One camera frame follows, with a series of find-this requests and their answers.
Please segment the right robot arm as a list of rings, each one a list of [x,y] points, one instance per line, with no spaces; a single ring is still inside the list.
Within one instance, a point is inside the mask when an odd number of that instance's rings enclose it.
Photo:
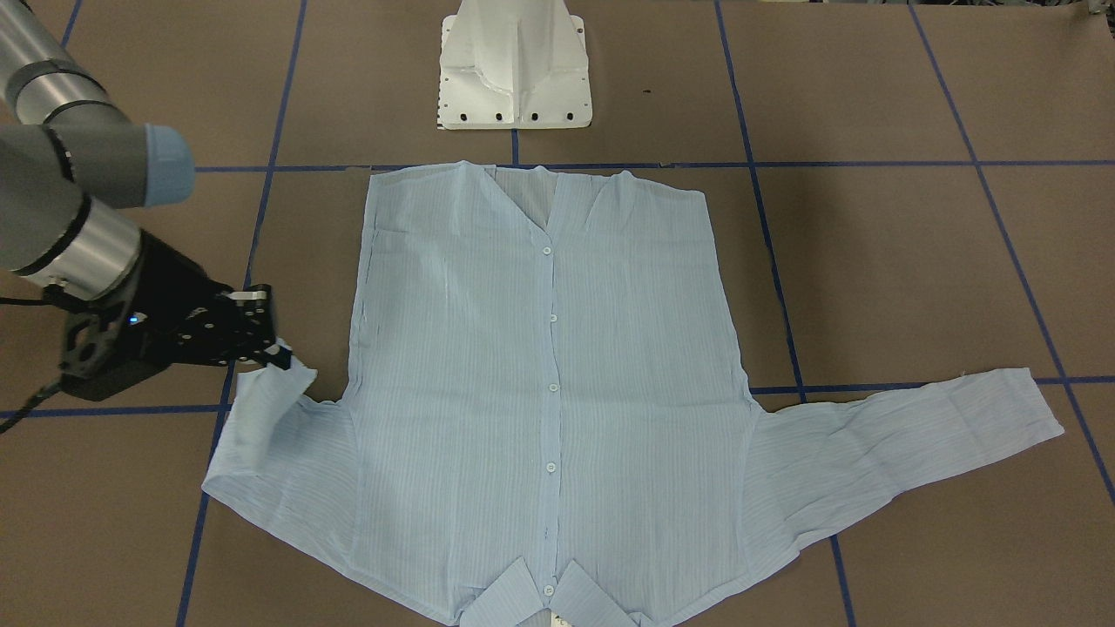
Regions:
[[[188,199],[178,131],[132,122],[25,1],[3,3],[3,269],[68,314],[60,370],[287,369],[266,284],[235,289],[128,218]]]

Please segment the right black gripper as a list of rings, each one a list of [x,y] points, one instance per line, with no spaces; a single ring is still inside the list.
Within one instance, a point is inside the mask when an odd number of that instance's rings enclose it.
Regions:
[[[137,279],[122,329],[124,365],[258,361],[289,370],[293,360],[291,349],[278,343],[271,286],[235,289],[213,280],[162,239],[142,233]]]

